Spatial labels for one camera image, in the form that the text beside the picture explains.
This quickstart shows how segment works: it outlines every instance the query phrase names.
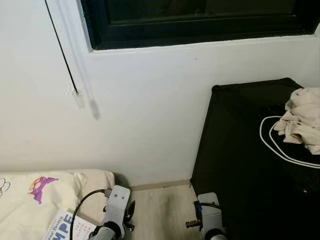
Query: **black cord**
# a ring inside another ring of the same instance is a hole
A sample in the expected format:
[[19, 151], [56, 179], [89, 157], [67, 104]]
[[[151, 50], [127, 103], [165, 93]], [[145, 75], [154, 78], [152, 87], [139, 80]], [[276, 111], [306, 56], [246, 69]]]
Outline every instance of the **black cord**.
[[206, 202], [201, 202], [199, 203], [200, 206], [206, 206], [206, 207], [212, 207], [215, 209], [221, 209], [219, 205], [216, 205], [214, 203], [206, 203]]
[[93, 194], [96, 194], [96, 193], [103, 193], [105, 194], [106, 191], [108, 191], [107, 189], [99, 189], [99, 190], [95, 190], [95, 191], [92, 191], [90, 193], [88, 193], [84, 198], [81, 199], [80, 203], [78, 204], [78, 206], [75, 208], [74, 212], [73, 212], [73, 215], [72, 215], [72, 220], [71, 220], [71, 225], [70, 225], [70, 240], [73, 240], [73, 231], [74, 231], [74, 222], [75, 222], [75, 218], [76, 218], [76, 215], [77, 215], [77, 212], [81, 206], [81, 204], [88, 198], [90, 197], [91, 195]]
[[49, 13], [49, 17], [50, 17], [50, 20], [51, 20], [51, 23], [52, 23], [52, 26], [53, 26], [53, 30], [54, 30], [54, 32], [55, 32], [56, 39], [58, 40], [58, 43], [59, 43], [60, 50], [61, 50], [61, 53], [62, 53], [64, 62], [65, 62], [66, 68], [68, 69], [68, 73], [69, 73], [69, 75], [70, 75], [70, 78], [71, 78], [71, 82], [72, 82], [74, 91], [75, 91], [76, 94], [79, 94], [78, 89], [77, 89], [77, 86], [76, 86], [75, 81], [74, 81], [74, 78], [72, 77], [72, 74], [71, 74], [71, 71], [70, 71], [70, 68], [69, 68], [69, 65], [68, 65], [68, 62], [67, 62], [67, 59], [66, 59], [64, 50], [62, 49], [61, 42], [60, 42], [60, 39], [59, 39], [59, 37], [58, 37], [58, 33], [57, 33], [57, 30], [56, 30], [56, 27], [55, 27], [55, 25], [54, 25], [54, 21], [53, 21], [53, 19], [52, 19], [51, 13], [50, 13], [47, 0], [44, 0], [44, 2], [45, 2], [45, 5], [46, 5], [46, 9], [48, 10], [48, 13]]

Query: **towel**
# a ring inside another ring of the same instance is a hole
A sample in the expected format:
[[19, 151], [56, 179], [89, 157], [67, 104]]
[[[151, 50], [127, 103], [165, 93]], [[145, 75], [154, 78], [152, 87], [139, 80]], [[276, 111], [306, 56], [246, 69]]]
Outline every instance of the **towel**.
[[286, 113], [274, 126], [285, 143], [304, 144], [320, 155], [320, 88], [299, 88], [285, 104]]

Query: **black cabinet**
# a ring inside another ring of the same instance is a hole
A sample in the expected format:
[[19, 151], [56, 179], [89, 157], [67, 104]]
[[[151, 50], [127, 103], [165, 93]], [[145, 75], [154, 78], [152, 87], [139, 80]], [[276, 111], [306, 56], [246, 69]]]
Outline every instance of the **black cabinet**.
[[[259, 136], [298, 88], [289, 78], [212, 88], [191, 183], [197, 195], [217, 194], [230, 240], [320, 239], [319, 169], [281, 159]], [[301, 144], [282, 144], [316, 161]]]

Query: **wooden floor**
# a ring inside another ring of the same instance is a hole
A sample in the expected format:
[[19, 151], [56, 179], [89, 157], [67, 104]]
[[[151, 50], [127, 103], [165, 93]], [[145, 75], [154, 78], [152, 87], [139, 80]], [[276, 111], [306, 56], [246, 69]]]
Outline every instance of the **wooden floor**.
[[196, 220], [195, 192], [189, 185], [171, 186], [131, 192], [135, 212], [133, 232], [125, 240], [199, 240], [199, 227], [186, 228], [185, 222]]

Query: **window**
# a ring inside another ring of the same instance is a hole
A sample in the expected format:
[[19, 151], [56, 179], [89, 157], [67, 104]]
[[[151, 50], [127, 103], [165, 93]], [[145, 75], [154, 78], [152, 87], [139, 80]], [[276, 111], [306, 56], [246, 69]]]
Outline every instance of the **window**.
[[95, 50], [313, 34], [319, 0], [81, 0]]

